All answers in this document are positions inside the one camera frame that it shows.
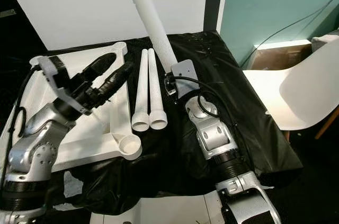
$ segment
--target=black plastic sheet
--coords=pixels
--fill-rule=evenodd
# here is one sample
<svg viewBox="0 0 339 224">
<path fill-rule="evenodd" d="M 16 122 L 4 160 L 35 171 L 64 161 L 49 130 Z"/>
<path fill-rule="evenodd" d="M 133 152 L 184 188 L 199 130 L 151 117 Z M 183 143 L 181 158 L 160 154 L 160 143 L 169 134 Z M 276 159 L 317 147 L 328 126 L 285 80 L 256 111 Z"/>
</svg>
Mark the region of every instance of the black plastic sheet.
<svg viewBox="0 0 339 224">
<path fill-rule="evenodd" d="M 283 134 L 256 96 L 243 72 L 217 32 L 174 34 L 168 36 L 178 61 L 191 59 L 198 79 L 212 86 L 227 103 L 229 117 L 222 105 L 221 119 L 230 126 L 249 166 L 262 184 L 286 186 L 298 175 L 302 164 Z M 125 60 L 135 62 L 128 80 L 131 114 L 134 113 L 141 51 L 151 48 L 149 38 L 125 41 Z M 106 46 L 92 45 L 62 51 L 79 51 Z M 151 128 L 135 132 L 142 143 L 142 155 L 133 161 L 122 157 L 70 169 L 84 182 L 81 195 L 65 199 L 63 173 L 52 176 L 49 205 L 63 202 L 101 213 L 117 215 L 132 208 L 140 197 L 200 195 L 214 190 L 210 168 L 195 136 L 193 124 L 181 104 L 174 104 L 164 90 L 163 68 L 157 59 L 160 87 L 168 125 L 164 130 Z"/>
</svg>

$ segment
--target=white wall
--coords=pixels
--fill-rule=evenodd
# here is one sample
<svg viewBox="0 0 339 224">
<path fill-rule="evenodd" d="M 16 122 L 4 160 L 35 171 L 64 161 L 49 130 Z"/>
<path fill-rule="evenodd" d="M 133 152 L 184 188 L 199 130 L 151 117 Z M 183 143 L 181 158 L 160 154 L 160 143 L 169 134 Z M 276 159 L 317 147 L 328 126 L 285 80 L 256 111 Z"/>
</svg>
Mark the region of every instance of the white wall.
<svg viewBox="0 0 339 224">
<path fill-rule="evenodd" d="M 18 0 L 48 50 L 147 36 L 132 0 Z M 203 30 L 205 0 L 154 0 L 166 33 Z"/>
</svg>

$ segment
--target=long white pipe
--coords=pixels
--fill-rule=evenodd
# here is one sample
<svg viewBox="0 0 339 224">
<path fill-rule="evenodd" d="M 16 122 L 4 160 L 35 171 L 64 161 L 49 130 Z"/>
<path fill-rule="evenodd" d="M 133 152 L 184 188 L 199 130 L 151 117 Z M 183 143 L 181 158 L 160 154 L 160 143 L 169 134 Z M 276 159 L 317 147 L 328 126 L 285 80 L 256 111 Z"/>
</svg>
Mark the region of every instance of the long white pipe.
<svg viewBox="0 0 339 224">
<path fill-rule="evenodd" d="M 148 107 L 148 51 L 141 52 L 141 62 L 137 89 L 136 108 L 132 116 L 132 128 L 136 131 L 145 131 L 149 128 Z"/>
<path fill-rule="evenodd" d="M 157 64 L 155 61 L 154 49 L 148 49 L 148 71 L 149 71 L 149 98 L 150 98 L 150 127 L 154 130 L 161 130 L 167 126 L 167 116 L 163 108 L 161 98 Z"/>
<path fill-rule="evenodd" d="M 160 21 L 152 0 L 133 0 L 138 13 L 148 32 L 155 51 L 166 73 L 171 72 L 171 66 L 177 64 L 176 57 L 168 41 L 165 29 Z"/>
</svg>

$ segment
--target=white pvc pipe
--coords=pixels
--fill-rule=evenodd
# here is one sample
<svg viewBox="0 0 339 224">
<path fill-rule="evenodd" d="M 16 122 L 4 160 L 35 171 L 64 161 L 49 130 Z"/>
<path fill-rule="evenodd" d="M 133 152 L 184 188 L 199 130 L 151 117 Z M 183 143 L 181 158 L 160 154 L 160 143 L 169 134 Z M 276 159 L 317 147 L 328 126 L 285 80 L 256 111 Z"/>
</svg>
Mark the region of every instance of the white pvc pipe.
<svg viewBox="0 0 339 224">
<path fill-rule="evenodd" d="M 136 108 L 132 116 L 132 128 L 136 131 L 145 131 L 149 128 L 148 107 L 148 51 L 141 53 L 139 81 L 137 89 Z"/>
<path fill-rule="evenodd" d="M 171 66 L 177 64 L 176 57 L 168 41 L 165 29 L 160 21 L 152 0 L 133 0 L 148 32 L 155 51 L 166 73 L 171 72 Z"/>
<path fill-rule="evenodd" d="M 155 130 L 164 129 L 167 126 L 167 115 L 164 112 L 163 100 L 161 98 L 157 64 L 154 49 L 148 49 L 148 71 L 149 71 L 149 98 L 150 98 L 150 127 Z"/>
</svg>

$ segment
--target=teal wall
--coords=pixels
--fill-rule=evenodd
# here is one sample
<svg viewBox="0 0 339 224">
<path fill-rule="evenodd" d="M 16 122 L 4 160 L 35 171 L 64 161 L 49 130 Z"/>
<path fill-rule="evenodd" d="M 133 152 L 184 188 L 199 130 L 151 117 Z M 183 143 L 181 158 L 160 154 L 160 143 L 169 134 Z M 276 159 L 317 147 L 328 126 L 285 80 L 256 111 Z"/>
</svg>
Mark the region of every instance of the teal wall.
<svg viewBox="0 0 339 224">
<path fill-rule="evenodd" d="M 254 44 L 311 14 L 329 0 L 226 0 L 220 35 L 238 63 Z M 339 0 L 334 0 L 316 19 L 310 17 L 267 41 L 289 41 L 325 34 L 338 28 Z"/>
</svg>

